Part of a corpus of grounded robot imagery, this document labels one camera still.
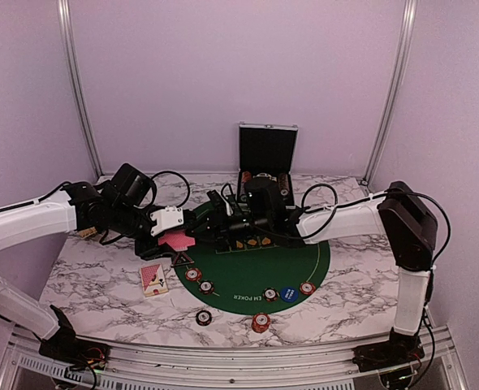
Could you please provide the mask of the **triangular black red dealer button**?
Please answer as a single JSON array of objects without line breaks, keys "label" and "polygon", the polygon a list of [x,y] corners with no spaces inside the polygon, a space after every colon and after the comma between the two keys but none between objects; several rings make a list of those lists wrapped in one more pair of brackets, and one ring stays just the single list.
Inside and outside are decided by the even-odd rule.
[{"label": "triangular black red dealer button", "polygon": [[194,261],[185,253],[179,252],[171,259],[171,267],[185,267],[192,265]]}]

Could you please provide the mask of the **red 5 chips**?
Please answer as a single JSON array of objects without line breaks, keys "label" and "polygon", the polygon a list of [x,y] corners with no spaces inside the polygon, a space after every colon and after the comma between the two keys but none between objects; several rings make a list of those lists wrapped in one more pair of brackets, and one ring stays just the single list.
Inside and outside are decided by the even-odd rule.
[{"label": "red 5 chips", "polygon": [[300,292],[305,296],[312,295],[316,291],[316,287],[311,282],[303,282],[300,285]]},{"label": "red 5 chips", "polygon": [[200,269],[194,267],[187,269],[185,272],[185,279],[191,282],[199,282],[202,278],[202,272]]}]

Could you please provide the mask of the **black 100 chips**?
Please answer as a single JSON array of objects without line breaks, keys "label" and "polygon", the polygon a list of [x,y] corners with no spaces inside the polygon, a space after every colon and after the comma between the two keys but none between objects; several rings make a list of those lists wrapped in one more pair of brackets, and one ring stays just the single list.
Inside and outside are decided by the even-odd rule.
[{"label": "black 100 chips", "polygon": [[204,280],[199,284],[199,291],[204,295],[209,295],[214,292],[214,283]]},{"label": "black 100 chips", "polygon": [[278,291],[274,288],[266,288],[262,294],[263,298],[268,302],[277,301],[279,298]]}]

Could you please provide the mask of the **black red 100 chip stack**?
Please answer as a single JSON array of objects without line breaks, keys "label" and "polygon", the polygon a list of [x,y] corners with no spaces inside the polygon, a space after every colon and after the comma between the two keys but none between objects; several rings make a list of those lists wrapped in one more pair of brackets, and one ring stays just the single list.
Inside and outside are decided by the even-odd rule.
[{"label": "black red 100 chip stack", "polygon": [[195,320],[198,325],[205,327],[211,324],[213,316],[208,310],[200,310],[196,313]]}]

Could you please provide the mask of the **blue small blind button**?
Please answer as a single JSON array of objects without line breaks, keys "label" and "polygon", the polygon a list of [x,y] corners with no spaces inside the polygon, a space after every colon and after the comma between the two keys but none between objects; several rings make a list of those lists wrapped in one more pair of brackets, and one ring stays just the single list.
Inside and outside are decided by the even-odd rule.
[{"label": "blue small blind button", "polygon": [[294,303],[299,298],[299,290],[293,287],[284,287],[279,291],[279,296],[286,303]]}]

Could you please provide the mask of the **red yellow 5 chip stack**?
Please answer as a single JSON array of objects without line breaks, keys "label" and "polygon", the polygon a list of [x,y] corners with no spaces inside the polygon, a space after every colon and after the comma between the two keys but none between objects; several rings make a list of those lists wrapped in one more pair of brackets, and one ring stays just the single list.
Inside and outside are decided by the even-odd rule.
[{"label": "red yellow 5 chip stack", "polygon": [[256,333],[266,332],[270,327],[270,316],[266,313],[258,313],[252,317],[251,328]]}]

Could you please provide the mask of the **red playing card deck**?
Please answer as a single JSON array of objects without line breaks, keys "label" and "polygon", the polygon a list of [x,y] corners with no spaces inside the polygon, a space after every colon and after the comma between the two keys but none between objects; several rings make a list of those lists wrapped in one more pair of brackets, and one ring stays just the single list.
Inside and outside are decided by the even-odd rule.
[{"label": "red playing card deck", "polygon": [[187,236],[184,231],[166,232],[158,239],[158,244],[169,245],[175,251],[185,251],[196,244],[194,237]]}]

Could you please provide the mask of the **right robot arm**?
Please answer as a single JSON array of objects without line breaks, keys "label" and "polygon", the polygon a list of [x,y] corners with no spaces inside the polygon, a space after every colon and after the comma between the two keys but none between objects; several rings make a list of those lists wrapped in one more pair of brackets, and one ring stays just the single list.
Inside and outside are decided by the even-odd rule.
[{"label": "right robot arm", "polygon": [[424,357],[419,329],[434,273],[438,222],[427,198],[395,181],[375,195],[329,206],[286,205],[272,179],[246,179],[239,198],[211,191],[187,230],[195,245],[177,275],[205,303],[196,322],[207,326],[212,309],[247,315],[254,332],[272,315],[318,298],[330,269],[330,243],[377,236],[388,245],[399,277],[395,320],[387,340],[358,346],[360,371],[381,370]]}]

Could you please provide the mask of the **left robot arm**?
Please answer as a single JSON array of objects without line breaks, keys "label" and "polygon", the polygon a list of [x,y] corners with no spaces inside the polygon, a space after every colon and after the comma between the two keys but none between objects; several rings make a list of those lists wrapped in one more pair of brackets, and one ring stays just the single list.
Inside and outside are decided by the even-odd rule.
[{"label": "left robot arm", "polygon": [[[95,228],[135,241],[136,255],[146,259],[158,237],[183,224],[180,206],[142,201],[155,195],[153,179],[128,163],[100,184],[65,181],[40,197],[0,208],[0,252],[60,233]],[[42,305],[0,276],[0,318],[32,332],[46,357],[78,366],[101,346],[80,340],[67,316],[54,305]]]}]

